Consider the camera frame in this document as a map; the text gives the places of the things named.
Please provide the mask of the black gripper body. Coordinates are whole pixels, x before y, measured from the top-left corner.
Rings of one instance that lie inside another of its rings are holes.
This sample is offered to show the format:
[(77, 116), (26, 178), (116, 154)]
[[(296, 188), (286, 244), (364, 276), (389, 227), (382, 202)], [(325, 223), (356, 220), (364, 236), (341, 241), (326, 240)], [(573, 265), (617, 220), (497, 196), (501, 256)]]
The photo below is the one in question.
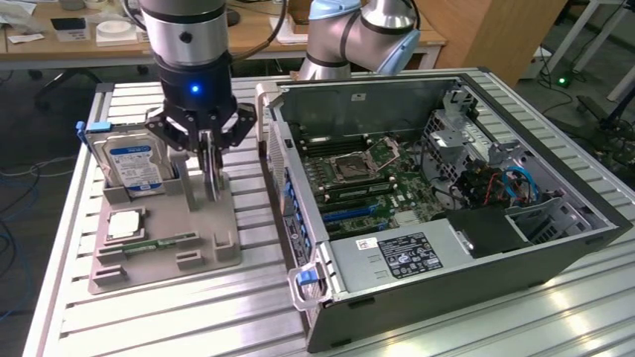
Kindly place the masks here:
[(229, 55), (221, 55), (202, 65), (174, 65), (157, 58), (162, 107), (177, 107), (197, 112), (198, 132), (208, 130), (214, 145), (214, 134), (237, 110), (230, 88)]

